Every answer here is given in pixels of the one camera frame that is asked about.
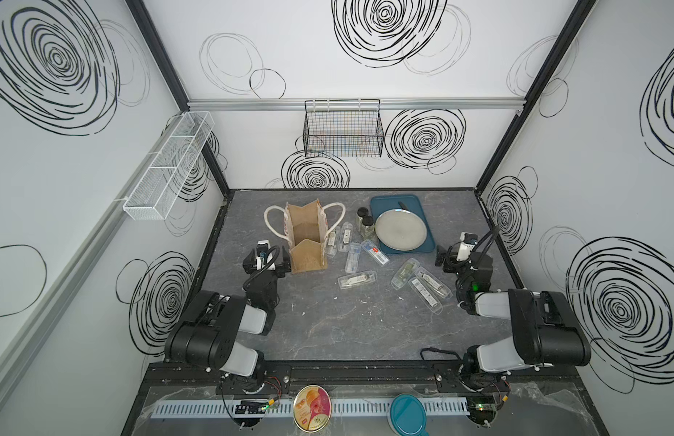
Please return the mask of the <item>canvas tote bag cat print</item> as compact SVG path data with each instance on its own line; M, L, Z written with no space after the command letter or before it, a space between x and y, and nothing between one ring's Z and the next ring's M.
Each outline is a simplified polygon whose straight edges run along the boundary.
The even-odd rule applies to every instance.
M326 211L339 208L340 216L333 225L329 225ZM273 228L269 214L279 211L283 215L284 230ZM328 267L326 246L329 236L340 226L346 215L343 203L335 202L322 205L319 200L308 205L297 206L287 203L285 207L270 205L264 210L264 223L277 237L289 245L292 273L309 273L326 270Z

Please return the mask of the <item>clear compass case green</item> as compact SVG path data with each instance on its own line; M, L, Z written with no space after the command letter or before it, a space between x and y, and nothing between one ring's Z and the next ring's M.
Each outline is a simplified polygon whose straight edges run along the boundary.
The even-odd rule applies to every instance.
M402 289L420 266L421 264L418 260L409 258L397 270L393 278L391 278L391 287L393 287L394 290Z

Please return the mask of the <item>clear compass set case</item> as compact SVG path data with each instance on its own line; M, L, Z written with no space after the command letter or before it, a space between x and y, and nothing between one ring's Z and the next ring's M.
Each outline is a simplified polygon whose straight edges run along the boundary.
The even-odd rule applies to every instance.
M356 274L359 269L359 260L362 252L362 247L359 243L350 243L346 258L344 272L347 274Z

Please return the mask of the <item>clear compass case red label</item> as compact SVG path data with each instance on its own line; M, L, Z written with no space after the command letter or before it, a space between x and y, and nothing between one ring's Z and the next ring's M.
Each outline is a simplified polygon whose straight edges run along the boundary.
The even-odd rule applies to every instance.
M373 260L378 263L380 266L387 265L390 259L384 254L378 246L370 239L367 239L361 243L362 250L369 254Z

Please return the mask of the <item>clear compass case horizontal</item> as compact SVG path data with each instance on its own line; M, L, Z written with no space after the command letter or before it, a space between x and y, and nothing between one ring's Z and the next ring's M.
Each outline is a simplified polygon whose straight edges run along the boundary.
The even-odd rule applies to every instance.
M369 285L371 283L375 283L376 281L377 281L377 273L375 271L366 271L339 277L337 283L341 290L349 290Z

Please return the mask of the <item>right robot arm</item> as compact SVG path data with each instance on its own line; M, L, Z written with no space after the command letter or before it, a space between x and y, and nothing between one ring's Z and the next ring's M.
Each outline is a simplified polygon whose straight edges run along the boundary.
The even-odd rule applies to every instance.
M506 320L511 335L495 343L473 345L460 358L464 380L546 367L584 367L591 346L577 316L561 292L491 289L493 259L488 254L497 235L463 233L458 243L437 246L435 265L456 276L458 305L469 315Z

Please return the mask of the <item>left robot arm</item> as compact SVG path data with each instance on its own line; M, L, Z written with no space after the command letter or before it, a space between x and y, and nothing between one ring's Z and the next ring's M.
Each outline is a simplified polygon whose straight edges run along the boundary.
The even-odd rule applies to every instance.
M253 383L264 381L264 355L237 341L238 334L266 336L280 303L278 282L291 272L282 245L260 241L243 261L248 275L240 295L201 291L166 339L167 363L219 370Z

